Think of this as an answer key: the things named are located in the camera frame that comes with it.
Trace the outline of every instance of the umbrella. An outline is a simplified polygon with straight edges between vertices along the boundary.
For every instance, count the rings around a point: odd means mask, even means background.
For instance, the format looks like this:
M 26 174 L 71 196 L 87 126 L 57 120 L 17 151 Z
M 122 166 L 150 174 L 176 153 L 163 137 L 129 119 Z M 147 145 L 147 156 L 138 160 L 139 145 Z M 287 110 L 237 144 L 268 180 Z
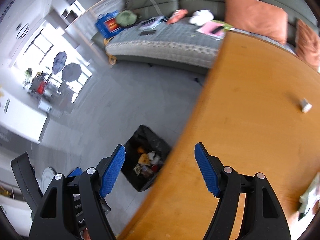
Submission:
M 78 80 L 82 73 L 80 65 L 76 63 L 70 63 L 66 65 L 62 70 L 62 80 L 72 82 Z
M 63 69 L 66 63 L 66 60 L 67 60 L 66 52 L 60 51 L 53 60 L 52 73 L 53 74 L 59 73 Z

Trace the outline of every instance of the orange wooden tabletop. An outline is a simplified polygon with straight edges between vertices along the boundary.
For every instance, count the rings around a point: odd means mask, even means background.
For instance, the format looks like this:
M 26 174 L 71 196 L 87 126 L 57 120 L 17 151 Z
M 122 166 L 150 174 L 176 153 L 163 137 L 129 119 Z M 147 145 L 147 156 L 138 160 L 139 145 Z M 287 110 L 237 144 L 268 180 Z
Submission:
M 303 98 L 313 105 L 306 114 Z M 299 196 L 320 170 L 320 75 L 284 49 L 229 32 L 183 134 L 118 239 L 203 239 L 218 200 L 196 163 L 198 142 L 238 173 L 263 172 L 297 239 L 306 226 L 297 222 Z M 231 239 L 243 208 L 241 194 Z

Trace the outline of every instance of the blue textured pad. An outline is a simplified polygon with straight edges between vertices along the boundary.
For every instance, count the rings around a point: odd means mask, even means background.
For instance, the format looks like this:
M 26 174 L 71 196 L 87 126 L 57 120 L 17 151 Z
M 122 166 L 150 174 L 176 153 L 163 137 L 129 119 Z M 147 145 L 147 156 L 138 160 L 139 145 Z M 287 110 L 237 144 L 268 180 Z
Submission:
M 67 177 L 78 176 L 82 174 L 81 168 L 75 168 Z
M 113 185 L 116 182 L 116 179 L 119 175 L 121 167 L 125 160 L 125 148 L 121 145 L 118 151 L 111 160 L 108 168 L 102 175 L 101 179 L 101 188 L 99 190 L 100 196 L 104 198 L 109 194 L 113 188 Z
M 220 193 L 218 187 L 218 177 L 208 159 L 208 155 L 204 152 L 199 143 L 195 147 L 195 157 L 204 178 L 204 182 L 207 185 L 208 190 L 217 197 Z

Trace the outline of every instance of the orange package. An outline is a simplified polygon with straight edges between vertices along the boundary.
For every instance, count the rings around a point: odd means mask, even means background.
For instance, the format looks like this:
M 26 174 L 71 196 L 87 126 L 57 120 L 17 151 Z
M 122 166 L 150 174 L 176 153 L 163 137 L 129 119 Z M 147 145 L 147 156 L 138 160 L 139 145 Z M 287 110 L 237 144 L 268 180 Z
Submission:
M 176 23 L 178 20 L 180 20 L 180 19 L 182 19 L 183 17 L 185 17 L 187 13 L 188 13 L 188 10 L 185 10 L 185 9 L 176 10 L 176 11 L 172 14 L 172 16 L 170 17 L 170 19 L 167 21 L 167 24 Z

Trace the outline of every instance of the green cap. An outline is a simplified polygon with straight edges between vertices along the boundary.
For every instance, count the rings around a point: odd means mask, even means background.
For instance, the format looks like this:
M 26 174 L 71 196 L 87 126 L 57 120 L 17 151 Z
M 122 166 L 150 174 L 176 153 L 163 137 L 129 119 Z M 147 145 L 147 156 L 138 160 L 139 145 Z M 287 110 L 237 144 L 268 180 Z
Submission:
M 132 11 L 122 11 L 116 16 L 116 23 L 122 27 L 133 25 L 137 21 L 138 16 Z

